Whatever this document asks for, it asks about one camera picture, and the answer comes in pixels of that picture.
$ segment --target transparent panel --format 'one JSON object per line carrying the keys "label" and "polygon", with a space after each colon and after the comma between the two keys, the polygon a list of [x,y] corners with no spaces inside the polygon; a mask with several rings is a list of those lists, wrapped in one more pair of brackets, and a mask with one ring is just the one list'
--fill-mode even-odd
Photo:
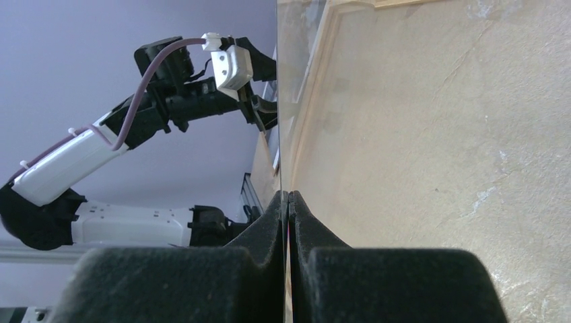
{"label": "transparent panel", "polygon": [[278,1],[282,188],[352,246],[473,252],[515,322],[571,317],[569,2],[342,2]]}

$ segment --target purple cable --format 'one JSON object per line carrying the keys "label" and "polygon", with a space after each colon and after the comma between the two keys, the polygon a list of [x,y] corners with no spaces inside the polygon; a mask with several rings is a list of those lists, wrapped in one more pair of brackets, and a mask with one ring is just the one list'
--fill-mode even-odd
{"label": "purple cable", "polygon": [[[131,104],[129,105],[129,109],[127,110],[127,114],[125,115],[125,120],[123,121],[123,125],[121,126],[121,130],[119,131],[119,135],[117,136],[117,141],[115,143],[111,143],[109,141],[109,139],[107,139],[107,137],[105,137],[105,135],[103,135],[103,133],[101,133],[101,131],[96,126],[89,124],[88,126],[77,129],[73,135],[70,134],[69,136],[67,136],[64,139],[61,139],[60,141],[55,143],[53,146],[49,147],[46,151],[41,153],[38,157],[36,157],[32,161],[30,161],[27,165],[28,168],[31,168],[32,166],[36,165],[40,160],[42,160],[44,157],[46,157],[47,155],[52,153],[54,150],[60,148],[61,146],[68,143],[70,140],[72,140],[76,136],[79,136],[80,134],[86,132],[87,130],[93,131],[97,136],[99,136],[103,141],[105,141],[105,143],[109,146],[109,148],[112,151],[119,150],[121,148],[121,146],[123,146],[123,143],[125,143],[125,139],[127,138],[129,131],[131,130],[131,125],[133,125],[133,120],[135,119],[135,115],[137,114],[137,109],[139,108],[141,100],[143,99],[143,95],[145,93],[145,90],[147,89],[147,86],[149,85],[151,78],[153,77],[153,75],[155,74],[157,69],[159,68],[162,61],[164,61],[164,59],[168,55],[170,55],[170,53],[176,51],[177,49],[180,49],[182,47],[186,47],[189,45],[200,45],[200,44],[205,44],[205,43],[206,43],[206,39],[203,39],[203,38],[182,39],[182,40],[178,40],[176,42],[173,42],[172,44],[169,44],[167,47],[163,48],[158,53],[158,55],[153,59],[153,61],[151,62],[151,64],[147,68],[147,71],[145,71],[145,73],[143,74],[143,78],[141,79],[141,83],[139,84],[139,87],[137,87],[137,91],[135,91],[135,94],[133,94],[133,99],[131,100]],[[12,182],[18,176],[20,176],[22,173],[24,173],[25,171],[26,171],[26,168],[20,168],[14,175],[12,175],[12,177],[8,180],[8,182]]]}

